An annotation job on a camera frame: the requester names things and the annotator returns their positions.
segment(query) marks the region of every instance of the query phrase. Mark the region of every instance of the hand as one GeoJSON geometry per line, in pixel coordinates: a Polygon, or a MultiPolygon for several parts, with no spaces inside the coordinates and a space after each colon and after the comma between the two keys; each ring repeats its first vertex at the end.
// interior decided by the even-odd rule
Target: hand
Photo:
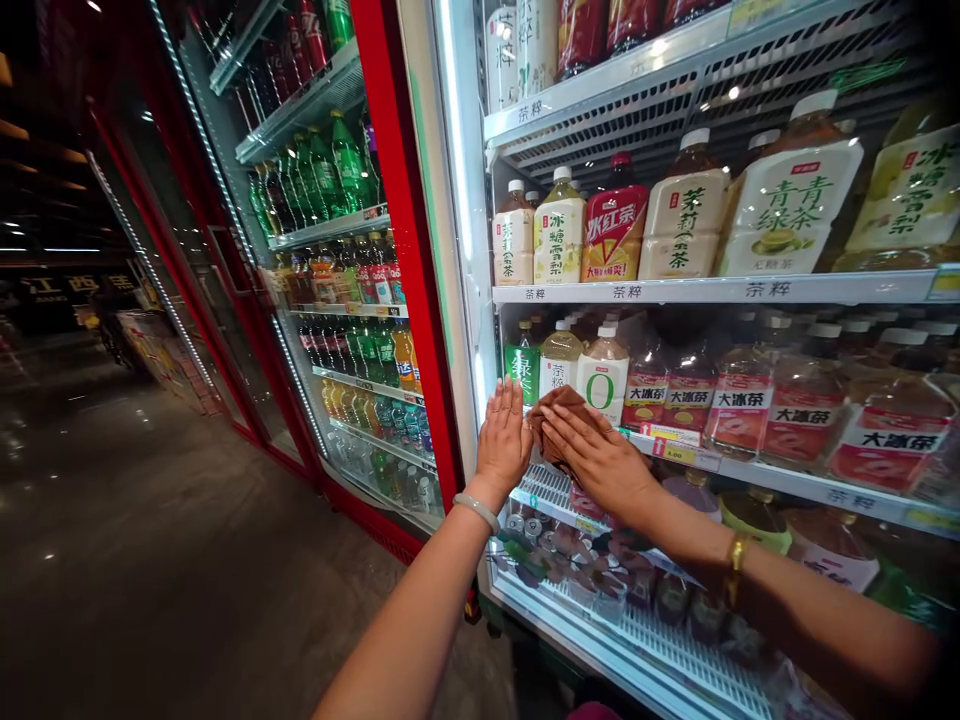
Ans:
{"type": "Polygon", "coordinates": [[[507,376],[487,401],[487,417],[480,428],[477,474],[467,492],[497,512],[520,482],[530,464],[533,430],[523,417],[523,388],[507,376]],[[475,492],[483,488],[479,497],[475,492]]]}
{"type": "Polygon", "coordinates": [[[556,444],[590,497],[604,510],[632,525],[634,520],[644,517],[650,501],[663,489],[650,474],[643,454],[603,415],[590,407],[587,412],[592,426],[562,405],[545,406],[543,431],[556,444]]]}

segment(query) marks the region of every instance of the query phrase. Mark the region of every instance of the floor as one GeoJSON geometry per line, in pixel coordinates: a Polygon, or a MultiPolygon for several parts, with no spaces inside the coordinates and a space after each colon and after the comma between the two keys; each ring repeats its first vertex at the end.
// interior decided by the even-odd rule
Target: floor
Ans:
{"type": "MultiPolygon", "coordinates": [[[[403,566],[222,419],[44,357],[0,380],[0,716],[308,718],[403,566]]],[[[463,624],[434,717],[563,717],[514,650],[463,624]]]]}

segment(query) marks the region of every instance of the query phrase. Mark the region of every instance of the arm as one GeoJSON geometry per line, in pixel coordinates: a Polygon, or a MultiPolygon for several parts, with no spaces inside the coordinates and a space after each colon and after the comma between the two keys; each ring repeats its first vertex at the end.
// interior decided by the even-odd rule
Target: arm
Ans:
{"type": "MultiPolygon", "coordinates": [[[[544,414],[544,432],[587,492],[722,593],[733,531],[663,490],[599,413],[591,411],[596,428],[559,406],[544,414]]],[[[756,543],[744,556],[737,612],[858,717],[902,711],[937,660],[937,640],[920,625],[756,543]]]]}
{"type": "MultiPolygon", "coordinates": [[[[496,513],[523,476],[532,445],[523,392],[507,378],[487,403],[477,474],[465,492],[496,513]]],[[[428,717],[489,537],[486,520],[454,506],[334,678],[313,720],[428,717]]]]}

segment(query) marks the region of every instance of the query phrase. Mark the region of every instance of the woman's right hand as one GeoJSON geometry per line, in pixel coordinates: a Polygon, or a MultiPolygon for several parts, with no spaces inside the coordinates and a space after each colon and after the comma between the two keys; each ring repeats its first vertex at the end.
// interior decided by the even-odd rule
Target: woman's right hand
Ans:
{"type": "Polygon", "coordinates": [[[590,407],[587,412],[593,426],[562,405],[544,406],[543,431],[598,505],[623,522],[645,524],[642,518],[663,489],[640,451],[603,415],[590,407]]]}

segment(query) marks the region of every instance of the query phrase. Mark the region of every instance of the gold bracelet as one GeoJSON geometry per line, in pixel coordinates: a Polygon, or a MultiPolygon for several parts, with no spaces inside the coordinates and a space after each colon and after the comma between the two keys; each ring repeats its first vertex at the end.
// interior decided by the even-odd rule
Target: gold bracelet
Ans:
{"type": "Polygon", "coordinates": [[[730,549],[727,556],[730,558],[730,571],[723,581],[723,589],[726,595],[727,609],[736,612],[737,609],[737,591],[740,589],[740,576],[743,573],[743,561],[747,554],[748,535],[736,533],[733,541],[730,543],[730,549]]]}

